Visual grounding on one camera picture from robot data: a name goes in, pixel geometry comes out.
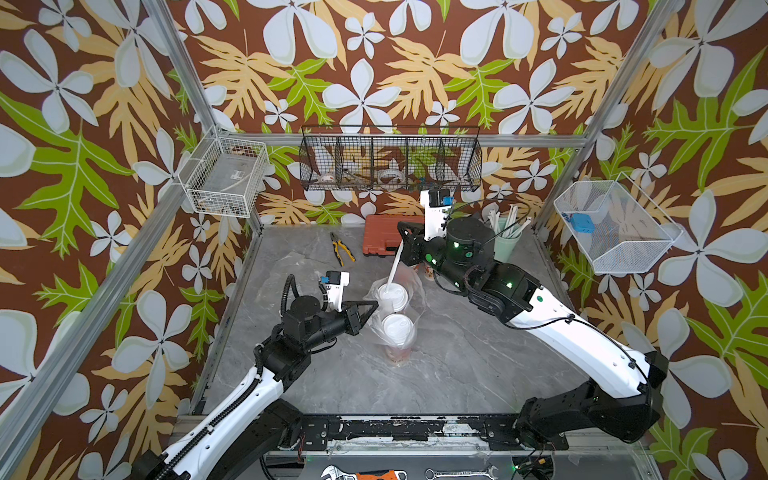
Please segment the white lid red cup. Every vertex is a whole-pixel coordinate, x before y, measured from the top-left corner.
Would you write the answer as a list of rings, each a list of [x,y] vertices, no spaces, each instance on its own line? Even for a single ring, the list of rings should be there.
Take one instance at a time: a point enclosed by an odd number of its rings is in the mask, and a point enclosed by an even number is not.
[[[385,283],[376,290],[376,298],[386,314],[403,312],[408,304],[408,290],[398,283]]]
[[[382,321],[384,349],[387,357],[395,364],[401,364],[410,357],[416,336],[416,327],[404,314],[393,313]]]

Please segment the white lid red cup front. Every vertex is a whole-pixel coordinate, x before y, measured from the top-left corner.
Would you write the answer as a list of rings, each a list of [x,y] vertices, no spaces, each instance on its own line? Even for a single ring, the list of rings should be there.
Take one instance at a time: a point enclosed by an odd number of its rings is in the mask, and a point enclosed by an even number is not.
[[[385,283],[376,290],[376,298],[386,314],[403,312],[408,304],[408,290],[398,283]]]

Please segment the white straw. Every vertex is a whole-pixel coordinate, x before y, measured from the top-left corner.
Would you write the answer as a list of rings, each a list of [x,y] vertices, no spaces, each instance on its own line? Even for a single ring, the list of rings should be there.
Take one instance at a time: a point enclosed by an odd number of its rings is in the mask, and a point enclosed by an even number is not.
[[[387,283],[385,284],[385,291],[388,291],[390,286],[393,283],[394,277],[395,277],[397,269],[398,269],[398,265],[400,263],[400,259],[401,259],[401,255],[402,255],[403,249],[404,249],[404,241],[401,240],[401,243],[398,246],[398,249],[396,251],[392,267],[390,269],[390,273],[389,273],[389,276],[388,276],[388,279],[387,279]]]

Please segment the clear plastic carrier bag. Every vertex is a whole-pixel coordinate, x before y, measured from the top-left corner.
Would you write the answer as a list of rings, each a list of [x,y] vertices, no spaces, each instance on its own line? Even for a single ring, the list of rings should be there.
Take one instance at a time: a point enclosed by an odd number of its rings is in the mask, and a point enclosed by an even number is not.
[[[375,280],[372,283],[369,289],[369,292],[364,296],[364,299],[375,300],[379,303],[378,299],[376,298],[376,290],[381,285],[387,283],[387,279],[388,279],[388,276],[386,276],[385,278]],[[412,350],[413,350],[416,344],[417,336],[418,336],[418,327],[419,327],[420,319],[426,313],[426,310],[427,310],[423,284],[418,275],[418,271],[416,267],[406,267],[402,264],[398,265],[398,269],[393,282],[404,286],[408,290],[408,293],[410,295],[409,304],[407,308],[403,312],[400,312],[400,314],[404,314],[407,317],[409,317],[416,327],[415,341],[412,346]],[[390,314],[386,314],[379,304],[378,309],[372,315],[372,317],[368,320],[363,330],[363,335],[365,339],[370,341],[371,343],[379,345],[383,349],[385,355],[386,353],[384,349],[385,342],[384,342],[384,337],[382,332],[382,321],[388,315]],[[392,361],[390,362],[392,362],[395,365],[402,365],[402,364],[405,364],[407,361],[401,364],[395,364]]]

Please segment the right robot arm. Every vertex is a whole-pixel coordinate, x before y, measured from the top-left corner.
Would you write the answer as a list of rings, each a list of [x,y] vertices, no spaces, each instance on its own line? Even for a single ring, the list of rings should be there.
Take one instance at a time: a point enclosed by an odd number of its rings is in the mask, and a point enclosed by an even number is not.
[[[500,262],[493,231],[475,217],[450,220],[442,236],[426,224],[401,221],[401,261],[424,264],[452,284],[452,294],[511,330],[528,332],[588,375],[565,393],[525,401],[513,430],[531,448],[561,434],[597,428],[625,443],[640,440],[660,419],[669,360],[638,351],[579,317],[522,268]]]

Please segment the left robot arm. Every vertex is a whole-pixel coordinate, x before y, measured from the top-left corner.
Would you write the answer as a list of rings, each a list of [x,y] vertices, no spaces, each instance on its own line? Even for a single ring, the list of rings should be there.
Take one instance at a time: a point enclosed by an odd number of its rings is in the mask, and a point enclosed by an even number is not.
[[[254,348],[255,362],[240,384],[193,430],[163,453],[145,452],[132,479],[206,479],[236,440],[309,367],[326,343],[357,335],[378,309],[375,300],[344,301],[324,310],[303,295],[280,306],[281,322]]]

